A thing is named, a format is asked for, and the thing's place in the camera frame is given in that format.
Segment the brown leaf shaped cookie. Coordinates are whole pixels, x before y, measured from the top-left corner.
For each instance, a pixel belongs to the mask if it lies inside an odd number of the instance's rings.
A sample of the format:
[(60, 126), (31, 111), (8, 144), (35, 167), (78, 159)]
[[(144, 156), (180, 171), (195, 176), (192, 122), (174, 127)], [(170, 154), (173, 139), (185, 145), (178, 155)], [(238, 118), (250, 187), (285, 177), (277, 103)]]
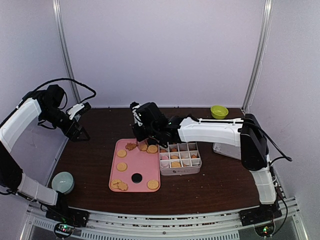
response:
[(137, 144), (136, 143), (133, 143), (133, 142), (128, 142), (125, 146), (125, 148), (128, 150), (128, 151), (132, 151), (133, 149), (135, 149), (137, 147)]

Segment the pink round cookie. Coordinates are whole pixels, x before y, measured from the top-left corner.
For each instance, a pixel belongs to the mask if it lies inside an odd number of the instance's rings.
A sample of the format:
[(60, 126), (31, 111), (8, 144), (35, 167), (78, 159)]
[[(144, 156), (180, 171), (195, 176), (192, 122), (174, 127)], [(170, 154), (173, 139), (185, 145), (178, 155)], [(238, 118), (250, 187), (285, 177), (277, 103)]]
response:
[(161, 160), (169, 160), (170, 158), (167, 156), (167, 155), (163, 155), (162, 157), (161, 157)]

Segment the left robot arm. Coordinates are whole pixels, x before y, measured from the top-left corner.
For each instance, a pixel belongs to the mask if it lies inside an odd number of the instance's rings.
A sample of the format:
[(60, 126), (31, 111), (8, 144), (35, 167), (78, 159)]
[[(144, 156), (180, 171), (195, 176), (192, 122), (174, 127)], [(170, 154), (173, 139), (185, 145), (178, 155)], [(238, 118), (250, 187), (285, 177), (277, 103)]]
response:
[(57, 84), (28, 92), (0, 125), (0, 185), (8, 193), (53, 206), (61, 222), (72, 218), (72, 211), (61, 195), (46, 186), (45, 178), (54, 165), (60, 141), (88, 141), (78, 119), (91, 106), (83, 100), (63, 111), (65, 91)]

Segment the metal serving tongs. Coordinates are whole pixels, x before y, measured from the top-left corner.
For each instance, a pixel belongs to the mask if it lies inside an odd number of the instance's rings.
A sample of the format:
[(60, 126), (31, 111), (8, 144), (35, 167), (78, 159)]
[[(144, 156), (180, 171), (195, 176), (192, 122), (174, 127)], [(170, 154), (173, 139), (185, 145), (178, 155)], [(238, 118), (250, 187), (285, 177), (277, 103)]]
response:
[(141, 145), (141, 143), (137, 140), (137, 141), (136, 141), (136, 146), (137, 146), (138, 148), (140, 148), (140, 145)]

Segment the large round tan cookie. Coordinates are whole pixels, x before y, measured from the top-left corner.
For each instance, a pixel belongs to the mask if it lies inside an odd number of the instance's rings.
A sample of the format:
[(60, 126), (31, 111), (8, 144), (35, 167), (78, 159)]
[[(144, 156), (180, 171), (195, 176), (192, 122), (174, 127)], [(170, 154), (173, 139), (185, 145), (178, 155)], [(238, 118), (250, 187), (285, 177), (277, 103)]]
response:
[(181, 168), (182, 165), (179, 161), (172, 161), (171, 162), (171, 168)]

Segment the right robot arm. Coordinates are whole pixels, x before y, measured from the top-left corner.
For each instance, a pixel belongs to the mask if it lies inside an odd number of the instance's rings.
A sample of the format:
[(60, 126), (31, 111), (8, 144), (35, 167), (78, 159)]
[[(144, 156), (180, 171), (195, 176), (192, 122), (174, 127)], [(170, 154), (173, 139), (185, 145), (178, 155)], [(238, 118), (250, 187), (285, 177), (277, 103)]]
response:
[(233, 119), (202, 119), (191, 114), (167, 118), (154, 102), (132, 102), (130, 109), (135, 138), (152, 139), (166, 148), (169, 144), (212, 143), (238, 151), (242, 166), (250, 171), (262, 206), (256, 210), (259, 220), (268, 220), (275, 212), (276, 189), (270, 170), (267, 136), (252, 114)]

